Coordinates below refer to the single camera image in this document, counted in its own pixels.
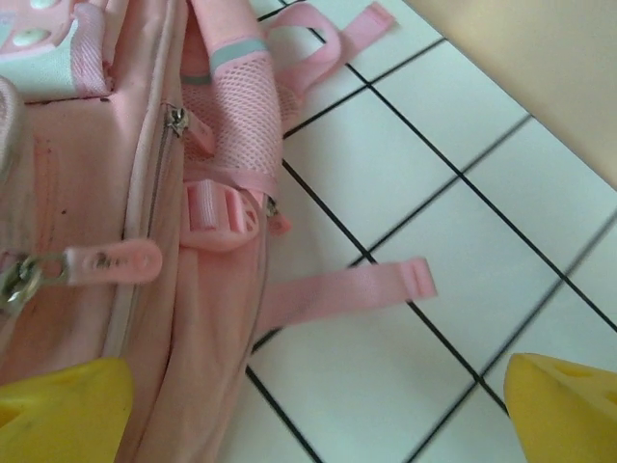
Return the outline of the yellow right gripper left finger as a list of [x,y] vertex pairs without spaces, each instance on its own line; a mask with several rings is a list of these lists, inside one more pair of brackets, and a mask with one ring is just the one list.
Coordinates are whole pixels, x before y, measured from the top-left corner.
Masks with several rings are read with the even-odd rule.
[[5,463],[113,462],[131,413],[126,361],[102,358],[1,387]]

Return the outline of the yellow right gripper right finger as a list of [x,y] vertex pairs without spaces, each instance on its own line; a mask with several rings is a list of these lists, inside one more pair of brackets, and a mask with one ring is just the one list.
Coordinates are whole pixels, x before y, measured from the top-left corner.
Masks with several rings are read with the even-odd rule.
[[615,372],[518,353],[503,392],[528,462],[616,461]]

